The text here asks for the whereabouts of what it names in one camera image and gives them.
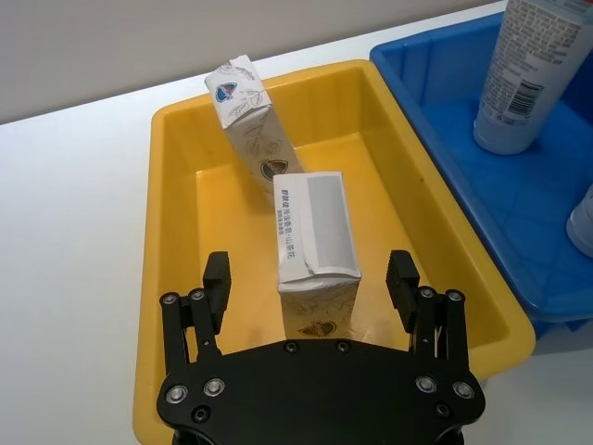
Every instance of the white carton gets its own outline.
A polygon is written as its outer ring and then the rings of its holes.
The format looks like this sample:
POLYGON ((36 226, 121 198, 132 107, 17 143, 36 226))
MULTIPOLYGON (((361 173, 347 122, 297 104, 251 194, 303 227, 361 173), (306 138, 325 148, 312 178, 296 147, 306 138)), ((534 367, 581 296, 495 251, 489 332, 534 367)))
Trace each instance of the white carton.
POLYGON ((205 83, 234 150, 272 199, 275 174, 303 169, 251 61, 247 56, 229 60, 205 83))
POLYGON ((282 174, 273 182, 286 336, 348 337, 360 269, 342 173, 282 174))

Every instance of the barcode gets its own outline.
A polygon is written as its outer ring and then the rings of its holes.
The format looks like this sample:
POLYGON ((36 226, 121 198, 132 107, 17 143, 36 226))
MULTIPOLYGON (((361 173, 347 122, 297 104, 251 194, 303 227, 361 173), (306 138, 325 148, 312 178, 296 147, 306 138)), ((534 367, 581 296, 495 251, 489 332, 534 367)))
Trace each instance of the barcode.
POLYGON ((543 85, 521 81, 509 105, 509 111, 519 116, 528 116, 534 109, 537 98, 543 90, 543 85))

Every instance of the bolt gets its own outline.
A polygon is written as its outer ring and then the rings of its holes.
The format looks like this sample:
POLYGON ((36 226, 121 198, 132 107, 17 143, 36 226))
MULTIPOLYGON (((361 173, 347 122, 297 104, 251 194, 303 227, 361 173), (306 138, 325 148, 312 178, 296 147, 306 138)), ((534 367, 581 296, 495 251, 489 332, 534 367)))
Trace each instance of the bolt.
POLYGON ((428 287, 423 287, 422 289, 420 289, 420 294, 426 299, 431 299, 434 295, 434 292, 430 290, 428 287))
POLYGON ((172 304, 177 300, 177 296, 174 294, 169 294, 163 299, 163 303, 165 304, 172 304))
POLYGON ((350 350, 350 344, 347 341, 340 340, 335 345, 335 348, 340 352, 348 352, 350 350))
POLYGON ((169 391, 167 391, 167 396, 165 397, 165 400, 167 401, 167 403, 171 403, 174 405, 177 403, 181 403, 183 399, 185 399, 186 397, 187 388, 182 385, 177 385, 169 389, 169 391))
POLYGON ((420 391, 425 392, 426 394, 436 391, 435 381, 427 375, 421 375, 418 377, 416 379, 416 386, 420 391))
POLYGON ((445 403, 437 403, 435 411, 439 417, 449 419, 449 417, 451 416, 451 409, 445 403))
POLYGON ((206 405, 200 405, 194 411, 194 422, 202 424, 210 418, 210 409, 206 405))
POLYGON ((208 397, 220 396, 224 391, 224 382, 219 378, 212 378, 204 385, 204 394, 208 397))
POLYGON ((451 301, 461 301, 461 294, 459 292, 449 292, 448 299, 451 301))
POLYGON ((193 301, 199 301, 202 298, 204 298, 206 296, 206 294, 204 293, 203 290, 197 290, 192 294, 192 300, 193 301))
POLYGON ((295 341, 287 341, 284 343, 284 350, 289 354, 295 354, 298 351, 298 345, 295 341))
POLYGON ((472 387, 465 382, 455 382, 453 384, 453 391, 462 399, 473 399, 474 396, 472 387))

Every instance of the carton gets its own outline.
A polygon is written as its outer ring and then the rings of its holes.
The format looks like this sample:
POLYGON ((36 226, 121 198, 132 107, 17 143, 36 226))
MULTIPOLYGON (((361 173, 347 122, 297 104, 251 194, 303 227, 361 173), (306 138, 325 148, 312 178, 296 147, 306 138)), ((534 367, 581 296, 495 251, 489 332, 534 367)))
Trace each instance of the carton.
POLYGON ((342 173, 282 174, 273 184, 286 336, 349 337, 361 275, 342 173))
POLYGON ((272 177, 303 169, 251 61, 247 56, 229 60, 205 83, 234 150, 273 200, 272 177))

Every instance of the carton top flap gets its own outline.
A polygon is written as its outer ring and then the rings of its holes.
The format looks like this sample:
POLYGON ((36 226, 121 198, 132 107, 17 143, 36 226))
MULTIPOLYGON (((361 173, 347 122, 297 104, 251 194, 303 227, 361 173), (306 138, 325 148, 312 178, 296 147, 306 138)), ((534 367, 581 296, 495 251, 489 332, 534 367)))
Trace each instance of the carton top flap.
POLYGON ((273 177, 278 282, 360 279, 340 172, 273 177))
POLYGON ((239 56, 212 71, 204 81, 223 129, 271 100, 251 60, 239 56))

